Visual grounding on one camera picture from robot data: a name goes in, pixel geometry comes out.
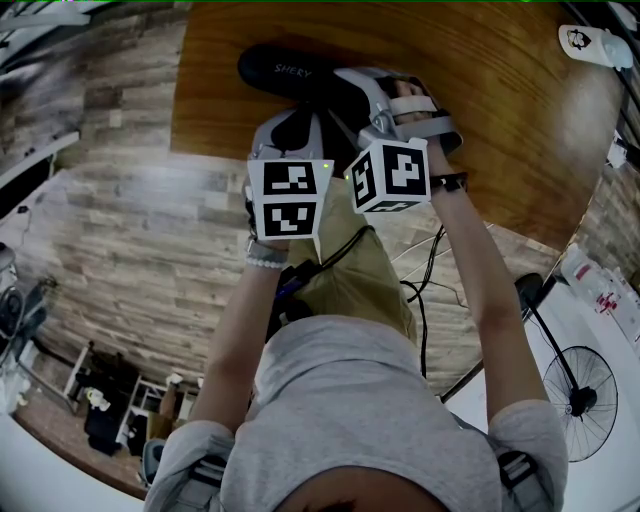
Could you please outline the black standing fan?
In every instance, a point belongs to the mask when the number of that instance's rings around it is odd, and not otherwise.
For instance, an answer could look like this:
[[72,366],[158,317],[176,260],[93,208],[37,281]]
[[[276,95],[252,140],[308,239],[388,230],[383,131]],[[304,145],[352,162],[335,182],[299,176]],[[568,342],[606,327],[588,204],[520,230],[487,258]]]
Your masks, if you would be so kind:
[[533,322],[553,353],[543,384],[559,416],[569,461],[585,461],[604,446],[615,426],[619,395],[613,371],[592,348],[559,346],[538,311],[545,290],[541,275],[526,274],[515,287],[522,319]]

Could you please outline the black glasses case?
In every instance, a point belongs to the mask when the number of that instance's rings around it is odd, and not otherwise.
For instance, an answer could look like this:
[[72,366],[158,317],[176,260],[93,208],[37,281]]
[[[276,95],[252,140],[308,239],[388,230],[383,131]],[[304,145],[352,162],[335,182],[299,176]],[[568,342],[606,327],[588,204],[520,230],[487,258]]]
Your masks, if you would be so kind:
[[330,109],[353,129],[369,122],[365,93],[335,73],[332,61],[270,44],[246,49],[238,59],[242,80],[258,90]]

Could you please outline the black waist recorder device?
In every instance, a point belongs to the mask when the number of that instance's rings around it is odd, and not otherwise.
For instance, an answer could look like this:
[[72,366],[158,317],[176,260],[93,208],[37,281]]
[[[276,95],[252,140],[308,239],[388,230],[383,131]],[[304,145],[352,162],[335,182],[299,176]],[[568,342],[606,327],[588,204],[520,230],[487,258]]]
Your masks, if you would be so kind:
[[297,266],[285,268],[278,282],[275,300],[285,300],[306,286],[314,277],[319,265],[307,259]]

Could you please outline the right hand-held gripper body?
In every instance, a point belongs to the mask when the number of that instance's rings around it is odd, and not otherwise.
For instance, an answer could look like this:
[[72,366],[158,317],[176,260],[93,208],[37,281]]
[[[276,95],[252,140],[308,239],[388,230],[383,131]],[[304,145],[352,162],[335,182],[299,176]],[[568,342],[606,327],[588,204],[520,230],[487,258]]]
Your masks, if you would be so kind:
[[[432,98],[415,77],[382,69],[371,69],[371,73],[384,91],[384,110],[376,116],[389,116],[394,120],[390,100],[395,96],[395,79],[420,85]],[[369,116],[369,122],[358,130],[343,121],[343,130],[359,150],[359,155],[346,170],[357,213],[400,212],[428,203],[431,192],[441,186],[447,190],[464,186],[462,173],[450,173],[442,177],[430,175],[429,140],[436,138],[446,154],[456,150],[463,142],[452,117],[432,100],[437,108],[433,118],[408,124],[397,124],[394,120],[397,141],[377,140],[368,148],[359,148],[356,138],[358,132],[376,116]]]

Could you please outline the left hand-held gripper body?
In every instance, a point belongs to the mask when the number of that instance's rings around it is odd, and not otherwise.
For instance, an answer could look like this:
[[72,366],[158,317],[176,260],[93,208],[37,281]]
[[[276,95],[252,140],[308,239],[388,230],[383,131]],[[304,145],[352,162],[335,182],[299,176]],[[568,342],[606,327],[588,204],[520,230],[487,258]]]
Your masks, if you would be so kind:
[[262,147],[248,160],[245,187],[257,238],[274,241],[316,236],[333,171],[332,160]]

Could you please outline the person's grey shirt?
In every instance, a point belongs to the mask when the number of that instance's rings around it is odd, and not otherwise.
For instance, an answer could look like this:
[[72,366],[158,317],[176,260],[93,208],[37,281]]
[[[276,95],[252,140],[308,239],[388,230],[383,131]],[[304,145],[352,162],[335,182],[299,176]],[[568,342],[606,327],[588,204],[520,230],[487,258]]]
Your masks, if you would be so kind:
[[486,433],[429,391],[409,341],[365,320],[319,316],[266,345],[244,424],[187,423],[168,438],[144,512],[276,512],[323,472],[401,477],[448,512],[561,512],[568,460],[546,401],[513,404]]

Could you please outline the brown wooden table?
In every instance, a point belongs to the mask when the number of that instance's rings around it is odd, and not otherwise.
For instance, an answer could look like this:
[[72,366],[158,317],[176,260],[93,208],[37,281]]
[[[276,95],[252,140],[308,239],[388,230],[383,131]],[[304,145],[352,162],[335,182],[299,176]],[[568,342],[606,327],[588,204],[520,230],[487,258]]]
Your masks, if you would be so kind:
[[241,53],[275,43],[420,78],[453,117],[482,217],[555,249],[593,194],[619,115],[604,67],[568,58],[557,3],[212,2],[190,10],[171,127],[175,152],[245,159],[288,101],[244,84]]

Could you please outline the person's left forearm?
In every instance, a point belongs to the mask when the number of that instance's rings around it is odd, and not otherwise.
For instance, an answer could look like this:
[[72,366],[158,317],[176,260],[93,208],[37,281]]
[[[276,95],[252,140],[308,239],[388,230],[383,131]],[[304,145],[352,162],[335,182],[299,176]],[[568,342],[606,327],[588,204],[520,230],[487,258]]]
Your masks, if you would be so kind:
[[246,258],[210,342],[191,421],[215,422],[231,432],[244,422],[283,266]]

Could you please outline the white slipper with print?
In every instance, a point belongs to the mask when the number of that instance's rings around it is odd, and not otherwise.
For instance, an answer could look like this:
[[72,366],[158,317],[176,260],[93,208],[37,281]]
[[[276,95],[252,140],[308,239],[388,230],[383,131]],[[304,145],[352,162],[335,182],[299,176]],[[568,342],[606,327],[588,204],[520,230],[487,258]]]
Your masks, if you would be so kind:
[[633,67],[633,53],[620,37],[606,30],[589,26],[560,25],[558,39],[565,54],[578,61],[588,62],[618,71]]

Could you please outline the person's right hand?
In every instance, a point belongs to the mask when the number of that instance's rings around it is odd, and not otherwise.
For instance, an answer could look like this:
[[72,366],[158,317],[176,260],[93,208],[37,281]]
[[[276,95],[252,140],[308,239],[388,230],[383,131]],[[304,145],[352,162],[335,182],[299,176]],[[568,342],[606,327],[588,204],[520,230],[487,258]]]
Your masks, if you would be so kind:
[[397,124],[414,123],[435,116],[435,103],[420,85],[401,79],[395,79],[393,84],[395,96],[390,100],[390,106]]

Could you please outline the grey wristband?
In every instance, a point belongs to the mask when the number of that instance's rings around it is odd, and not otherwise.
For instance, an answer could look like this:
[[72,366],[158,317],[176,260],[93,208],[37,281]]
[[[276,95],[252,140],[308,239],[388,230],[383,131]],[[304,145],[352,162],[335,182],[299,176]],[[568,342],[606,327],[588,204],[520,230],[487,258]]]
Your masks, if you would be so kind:
[[249,237],[246,245],[246,256],[259,260],[287,260],[288,249],[269,245],[267,242],[260,241],[255,237]]

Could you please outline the person's khaki trousers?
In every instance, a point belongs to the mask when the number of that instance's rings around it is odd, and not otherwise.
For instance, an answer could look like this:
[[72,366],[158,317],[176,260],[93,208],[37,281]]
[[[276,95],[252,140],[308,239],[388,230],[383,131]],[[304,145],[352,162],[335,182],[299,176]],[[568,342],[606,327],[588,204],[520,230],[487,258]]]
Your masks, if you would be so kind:
[[288,263],[325,263],[358,231],[362,237],[331,268],[314,276],[295,294],[316,315],[342,315],[391,327],[418,343],[416,320],[405,292],[376,232],[353,210],[345,180],[330,180],[320,220],[318,240],[294,240]]

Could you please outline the person's right forearm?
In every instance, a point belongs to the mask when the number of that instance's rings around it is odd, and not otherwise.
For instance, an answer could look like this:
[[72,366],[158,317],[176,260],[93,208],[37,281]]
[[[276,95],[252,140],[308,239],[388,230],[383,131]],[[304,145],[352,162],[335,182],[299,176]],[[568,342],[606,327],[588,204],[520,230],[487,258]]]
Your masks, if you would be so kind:
[[514,280],[491,233],[462,188],[433,190],[431,204],[447,233],[479,334],[487,419],[522,401],[546,401]]

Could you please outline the white desk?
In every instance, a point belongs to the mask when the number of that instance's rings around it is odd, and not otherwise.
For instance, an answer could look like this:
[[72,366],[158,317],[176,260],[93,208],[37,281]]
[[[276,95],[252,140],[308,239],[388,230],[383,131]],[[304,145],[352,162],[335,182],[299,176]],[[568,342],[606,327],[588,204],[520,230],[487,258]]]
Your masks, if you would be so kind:
[[79,140],[79,131],[55,136],[39,149],[29,149],[12,166],[0,168],[0,221],[52,176],[57,154]]

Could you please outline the white packet with red print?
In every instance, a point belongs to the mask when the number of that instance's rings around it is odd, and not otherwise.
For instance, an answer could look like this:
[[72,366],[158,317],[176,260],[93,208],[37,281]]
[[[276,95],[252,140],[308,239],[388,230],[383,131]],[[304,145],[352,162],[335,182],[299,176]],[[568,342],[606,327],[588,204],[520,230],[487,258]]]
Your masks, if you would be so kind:
[[611,316],[629,344],[640,351],[640,295],[619,268],[602,267],[572,243],[561,259],[560,272],[577,296],[596,313]]

